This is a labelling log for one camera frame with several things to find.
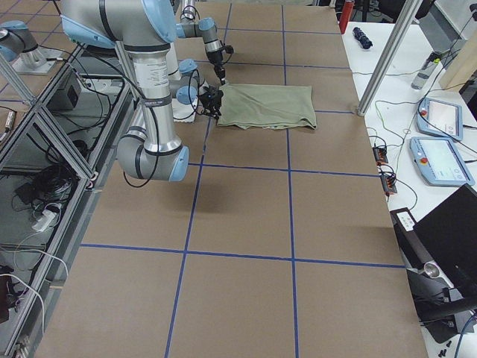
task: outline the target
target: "green cloth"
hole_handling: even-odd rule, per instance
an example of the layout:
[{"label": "green cloth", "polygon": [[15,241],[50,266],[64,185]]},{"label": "green cloth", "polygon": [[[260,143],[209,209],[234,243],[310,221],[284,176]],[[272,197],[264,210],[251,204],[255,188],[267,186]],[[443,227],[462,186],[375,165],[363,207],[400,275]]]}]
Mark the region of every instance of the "green cloth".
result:
[{"label": "green cloth", "polygon": [[217,125],[316,129],[311,87],[226,84],[221,90],[222,116]]}]

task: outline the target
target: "computer monitor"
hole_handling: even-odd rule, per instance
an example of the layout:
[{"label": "computer monitor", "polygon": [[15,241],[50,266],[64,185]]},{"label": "computer monitor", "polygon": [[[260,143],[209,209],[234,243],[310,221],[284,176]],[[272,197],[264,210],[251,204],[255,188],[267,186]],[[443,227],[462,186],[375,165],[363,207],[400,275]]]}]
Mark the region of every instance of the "computer monitor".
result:
[{"label": "computer monitor", "polygon": [[459,292],[477,296],[477,192],[464,184],[414,231]]}]

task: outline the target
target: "black chair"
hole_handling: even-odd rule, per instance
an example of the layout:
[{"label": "black chair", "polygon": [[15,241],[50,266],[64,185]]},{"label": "black chair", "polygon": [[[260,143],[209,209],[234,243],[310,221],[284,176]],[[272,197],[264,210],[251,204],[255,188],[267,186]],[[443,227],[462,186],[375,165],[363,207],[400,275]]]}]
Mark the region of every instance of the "black chair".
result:
[{"label": "black chair", "polygon": [[[404,3],[405,0],[379,0],[379,11],[386,16],[391,17],[393,22],[396,22]],[[435,0],[424,0],[417,11],[416,19],[420,19],[427,15],[434,3]]]}]

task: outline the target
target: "black handheld object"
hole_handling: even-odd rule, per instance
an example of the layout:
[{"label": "black handheld object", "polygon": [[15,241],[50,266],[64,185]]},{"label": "black handheld object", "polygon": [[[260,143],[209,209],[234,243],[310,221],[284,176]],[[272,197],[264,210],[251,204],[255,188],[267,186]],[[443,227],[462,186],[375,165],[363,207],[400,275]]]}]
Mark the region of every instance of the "black handheld object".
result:
[{"label": "black handheld object", "polygon": [[365,50],[368,50],[373,45],[370,39],[367,38],[367,36],[364,34],[363,31],[361,31],[360,28],[354,28],[353,35],[355,39],[357,39],[359,43],[361,43],[361,46],[363,46]]}]

